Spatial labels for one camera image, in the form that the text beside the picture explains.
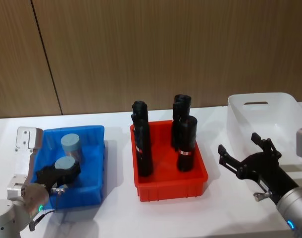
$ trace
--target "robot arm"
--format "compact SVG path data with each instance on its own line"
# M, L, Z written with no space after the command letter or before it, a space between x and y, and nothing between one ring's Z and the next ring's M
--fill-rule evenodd
M248 156L242 162L231 157L219 145L219 163L236 174L239 179L255 181L264 193L254 193L257 202L270 198L296 237L302 237L302 187L299 187L280 167L278 152L271 139L261 140L256 133L251 140L263 152ZM302 129L297 133L297 155L302 156Z
M53 186L72 183L80 173L80 165L76 161L68 169L57 169L54 163L37 171L37 181L30 183L42 136L41 129L18 128L15 175L8 185L7 199L0 200L0 238L20 238L20 231L28 225L30 230L34 230L40 218L37 222L33 219L48 203L49 195L61 190Z

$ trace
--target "blue plastic bin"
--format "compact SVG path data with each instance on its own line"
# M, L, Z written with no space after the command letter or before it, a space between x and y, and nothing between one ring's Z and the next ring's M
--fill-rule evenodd
M61 138L70 133L79 135L84 161L80 164L81 173L73 185L58 199L57 209L98 205L102 202L104 160L104 127L101 125L45 130L42 148L35 159L32 181L37 180L36 171L65 155ZM45 209L55 209L55 206L56 195L52 195Z

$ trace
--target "white label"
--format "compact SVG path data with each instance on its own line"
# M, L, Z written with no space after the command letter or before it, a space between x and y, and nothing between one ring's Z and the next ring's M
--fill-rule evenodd
M268 192L268 191L269 191L268 186L267 186L267 185L265 185L265 183L264 183L262 180L260 180L260 183L259 183L259 184L261 185L261 187L263 187L263 188L265 189L265 191L266 191L266 192Z
M182 151L182 150L179 150L179 153L181 155L191 155L192 154L192 152L185 152L185 151Z
M136 149L139 153L142 153L142 149L139 149L137 146L136 146Z

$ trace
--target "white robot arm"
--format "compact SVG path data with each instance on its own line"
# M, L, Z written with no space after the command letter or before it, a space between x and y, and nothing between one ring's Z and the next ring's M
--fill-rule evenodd
M7 188L7 199L0 200L0 238L20 238L20 231L27 225L33 231L35 225L46 215L33 221L48 203L49 195L63 192L64 189L59 187L64 183L72 183L80 173L79 162L69 160L64 169L60 167L60 163L43 167L37 172L37 181L30 183L35 155L42 146L42 137L41 129L18 128L15 174Z
M49 193L43 185L30 184L42 136L39 128L18 128L15 174L7 188L7 199L0 200L0 238L20 238L20 231L49 201Z

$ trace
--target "cable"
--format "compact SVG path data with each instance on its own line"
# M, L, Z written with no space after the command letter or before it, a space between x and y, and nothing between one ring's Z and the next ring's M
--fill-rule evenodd
M34 231L35 229L36 229L36 225L47 215L47 214L49 214L49 213L51 213L51 212L55 212L55 211L57 211L57 206L58 206L58 201L59 201L59 198L61 197L61 194L62 194L63 192L62 191L60 191L60 192L58 192L58 194L57 194L57 197L56 197L56 201L55 201L55 209L54 210L51 210L51 211L48 211L48 212L46 212L45 214L42 214L41 216L39 216L35 221L31 221L30 223L29 223L29 229L30 229L30 231L32 232L32 231Z

